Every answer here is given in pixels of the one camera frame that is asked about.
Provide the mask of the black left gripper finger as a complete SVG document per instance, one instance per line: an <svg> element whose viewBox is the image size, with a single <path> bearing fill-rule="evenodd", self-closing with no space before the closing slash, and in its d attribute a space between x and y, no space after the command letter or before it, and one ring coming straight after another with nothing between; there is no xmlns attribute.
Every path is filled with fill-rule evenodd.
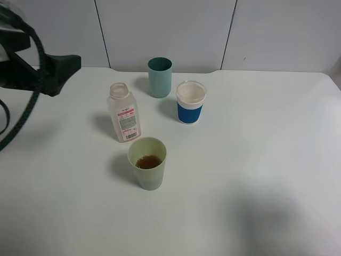
<svg viewBox="0 0 341 256"><path fill-rule="evenodd" d="M39 56L40 78L36 85L36 94L51 97L59 95L69 78L81 69L82 59L79 55Z"/></svg>

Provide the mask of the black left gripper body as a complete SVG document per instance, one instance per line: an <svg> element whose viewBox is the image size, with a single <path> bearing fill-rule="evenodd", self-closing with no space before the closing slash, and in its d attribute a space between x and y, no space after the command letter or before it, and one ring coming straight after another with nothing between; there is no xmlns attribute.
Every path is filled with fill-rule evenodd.
<svg viewBox="0 0 341 256"><path fill-rule="evenodd" d="M37 71L17 54L31 47L30 37L13 26L15 15L8 5L1 5L1 87L33 90Z"/></svg>

